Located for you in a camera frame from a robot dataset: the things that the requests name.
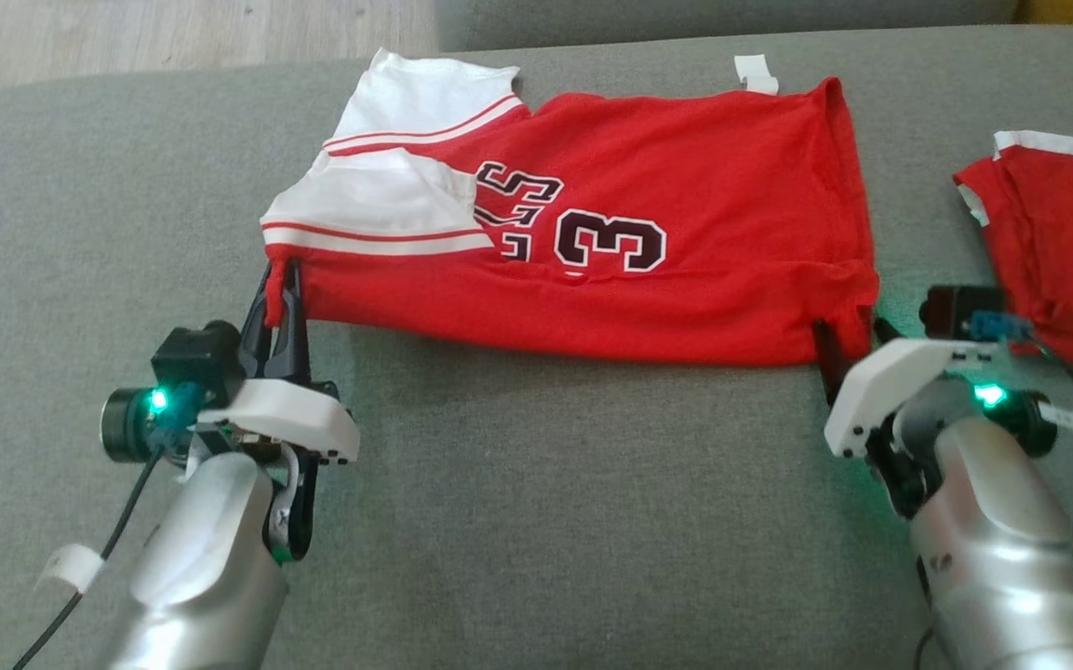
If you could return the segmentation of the red basketball jersey white sleeves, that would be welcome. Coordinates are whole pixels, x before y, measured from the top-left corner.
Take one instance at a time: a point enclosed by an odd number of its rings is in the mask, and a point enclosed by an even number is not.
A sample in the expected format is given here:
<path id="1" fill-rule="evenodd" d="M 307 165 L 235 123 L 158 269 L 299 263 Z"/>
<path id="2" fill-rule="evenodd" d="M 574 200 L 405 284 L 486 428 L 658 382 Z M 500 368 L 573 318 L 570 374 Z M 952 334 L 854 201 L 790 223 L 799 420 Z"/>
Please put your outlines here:
<path id="1" fill-rule="evenodd" d="M 822 321 L 868 351 L 879 294 L 841 82 L 692 99 L 571 92 L 516 67 L 379 50 L 261 218 L 264 323 L 540 355 L 778 368 Z"/>

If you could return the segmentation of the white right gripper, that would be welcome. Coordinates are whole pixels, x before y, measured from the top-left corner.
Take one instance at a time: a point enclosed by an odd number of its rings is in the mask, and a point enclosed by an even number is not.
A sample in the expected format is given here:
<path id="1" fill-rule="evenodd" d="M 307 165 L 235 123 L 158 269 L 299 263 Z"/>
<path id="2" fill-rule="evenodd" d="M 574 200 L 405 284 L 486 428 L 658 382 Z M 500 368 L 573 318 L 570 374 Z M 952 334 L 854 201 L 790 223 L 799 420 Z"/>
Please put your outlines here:
<path id="1" fill-rule="evenodd" d="M 812 322 L 815 362 L 831 407 L 825 443 L 838 457 L 866 458 L 869 433 L 880 428 L 886 416 L 941 373 L 982 368 L 999 351 L 996 343 L 906 338 L 884 317 L 874 317 L 873 332 L 879 348 L 850 368 L 831 324 Z"/>

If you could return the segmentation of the small grey sofa cushion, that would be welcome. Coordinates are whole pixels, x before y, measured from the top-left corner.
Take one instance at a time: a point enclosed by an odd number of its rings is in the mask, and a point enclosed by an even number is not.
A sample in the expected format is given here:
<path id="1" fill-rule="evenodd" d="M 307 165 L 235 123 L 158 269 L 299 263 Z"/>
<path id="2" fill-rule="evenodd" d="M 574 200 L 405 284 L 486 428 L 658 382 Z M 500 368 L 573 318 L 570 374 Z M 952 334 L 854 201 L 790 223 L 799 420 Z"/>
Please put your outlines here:
<path id="1" fill-rule="evenodd" d="M 1020 0 L 435 0 L 439 50 L 1010 24 Z"/>

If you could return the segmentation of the large grey sofa seat cushion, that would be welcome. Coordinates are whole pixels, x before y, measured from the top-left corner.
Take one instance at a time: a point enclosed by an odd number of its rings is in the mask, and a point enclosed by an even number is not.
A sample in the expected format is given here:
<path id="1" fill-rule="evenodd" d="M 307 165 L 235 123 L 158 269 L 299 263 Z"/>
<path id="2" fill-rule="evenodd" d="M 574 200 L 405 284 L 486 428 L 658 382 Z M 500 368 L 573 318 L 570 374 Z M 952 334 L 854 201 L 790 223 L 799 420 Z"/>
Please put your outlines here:
<path id="1" fill-rule="evenodd" d="M 984 283 L 952 183 L 1004 128 L 1073 135 L 1073 26 L 934 27 L 472 52 L 553 94 L 694 97 L 767 57 L 852 110 L 882 279 L 918 334 Z M 365 60 L 0 92 L 0 670 L 65 603 L 36 577 L 101 547 L 139 475 L 98 445 L 171 327 L 242 321 L 259 217 L 330 136 Z M 271 670 L 909 667 L 926 608 L 905 523 L 831 457 L 813 368 L 663 368 L 315 324 L 361 458 L 324 468 Z"/>

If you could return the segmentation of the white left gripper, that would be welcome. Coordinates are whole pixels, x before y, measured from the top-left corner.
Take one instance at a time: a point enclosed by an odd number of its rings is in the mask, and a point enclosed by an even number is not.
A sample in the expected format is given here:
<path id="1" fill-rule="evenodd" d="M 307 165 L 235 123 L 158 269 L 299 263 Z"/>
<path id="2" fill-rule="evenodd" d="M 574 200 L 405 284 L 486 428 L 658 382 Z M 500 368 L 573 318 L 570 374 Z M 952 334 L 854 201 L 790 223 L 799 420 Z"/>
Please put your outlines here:
<path id="1" fill-rule="evenodd" d="M 227 406 L 204 409 L 197 422 L 234 425 L 247 433 L 302 447 L 333 462 L 357 462 L 361 429 L 341 400 L 310 387 L 293 384 L 312 381 L 302 268 L 297 262 L 286 262 L 276 276 L 271 298 L 278 300 L 279 316 L 275 318 L 273 348 L 273 330 L 265 324 L 269 276 L 271 263 L 265 267 L 244 318 L 238 359 L 247 380 Z M 259 379 L 264 376 L 269 355 L 271 379 Z"/>

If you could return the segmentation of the red basketball shorts white trim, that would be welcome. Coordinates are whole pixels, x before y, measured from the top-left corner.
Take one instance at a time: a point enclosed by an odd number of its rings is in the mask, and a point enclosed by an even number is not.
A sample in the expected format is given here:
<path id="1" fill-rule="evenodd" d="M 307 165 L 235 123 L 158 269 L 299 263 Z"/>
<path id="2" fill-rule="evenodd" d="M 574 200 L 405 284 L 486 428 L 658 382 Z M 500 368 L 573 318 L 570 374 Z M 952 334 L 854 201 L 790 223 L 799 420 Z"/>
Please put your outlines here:
<path id="1" fill-rule="evenodd" d="M 993 152 L 957 171 L 1010 314 L 1073 364 L 1073 137 L 994 135 Z"/>

